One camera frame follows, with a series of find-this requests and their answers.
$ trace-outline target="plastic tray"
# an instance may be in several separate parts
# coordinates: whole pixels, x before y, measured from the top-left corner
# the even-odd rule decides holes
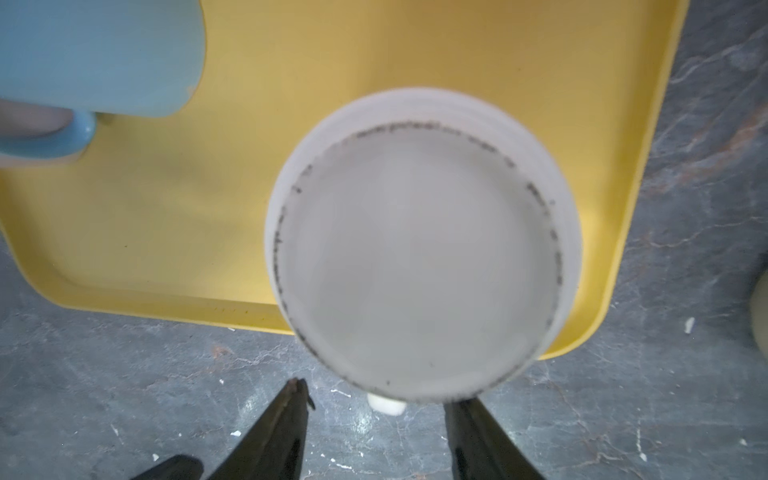
[[[557,159],[581,216],[584,268],[545,358],[597,329],[686,0],[205,0],[203,9],[205,69],[179,113],[100,116],[77,163],[0,173],[3,231],[43,296],[290,333],[262,245],[283,161],[346,102],[425,85],[499,105]]]

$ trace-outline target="white ceramic cup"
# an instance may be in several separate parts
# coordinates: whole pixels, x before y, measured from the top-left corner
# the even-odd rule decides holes
[[[495,106],[432,88],[321,121],[277,178],[264,245],[299,339],[395,414],[520,373],[581,269],[578,213],[544,147]]]

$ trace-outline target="mug handle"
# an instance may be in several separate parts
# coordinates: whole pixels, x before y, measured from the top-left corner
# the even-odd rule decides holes
[[[82,151],[96,132],[96,114],[92,111],[73,110],[72,121],[61,130],[40,137],[0,137],[0,156],[26,160],[50,160]]]
[[[398,416],[402,415],[402,413],[406,410],[406,405],[408,404],[399,400],[392,400],[386,397],[374,395],[373,393],[369,393],[368,405],[370,405],[372,409],[383,413],[384,415]]]

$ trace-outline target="blue mug handle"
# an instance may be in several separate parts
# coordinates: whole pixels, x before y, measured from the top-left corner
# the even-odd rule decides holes
[[[19,159],[46,160],[66,157],[84,149],[96,133],[96,114],[73,110],[72,121],[52,134],[40,137],[0,137],[0,154]]]

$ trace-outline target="white cup handle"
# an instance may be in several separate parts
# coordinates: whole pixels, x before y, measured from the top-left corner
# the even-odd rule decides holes
[[[398,416],[402,415],[402,413],[406,410],[406,405],[408,404],[405,402],[400,402],[399,400],[392,400],[369,393],[368,405],[370,405],[372,409],[376,410],[377,412],[381,412],[384,415]]]

